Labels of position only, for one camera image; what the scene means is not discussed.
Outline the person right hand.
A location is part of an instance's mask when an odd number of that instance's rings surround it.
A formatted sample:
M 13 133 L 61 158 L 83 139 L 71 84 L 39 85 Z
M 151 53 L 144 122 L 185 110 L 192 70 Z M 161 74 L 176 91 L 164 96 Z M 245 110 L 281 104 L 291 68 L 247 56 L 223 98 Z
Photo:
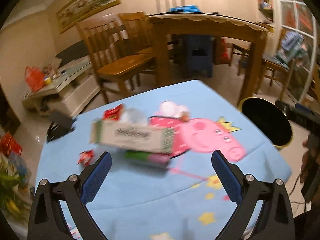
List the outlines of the person right hand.
M 309 163 L 316 155 L 316 150 L 313 146 L 310 145 L 308 140 L 304 140 L 302 143 L 303 147 L 307 149 L 307 151 L 303 154 L 302 157 L 302 165 L 300 168 L 300 177 L 299 181 L 301 184 L 303 184 L 308 176 L 308 170 L 309 170 Z

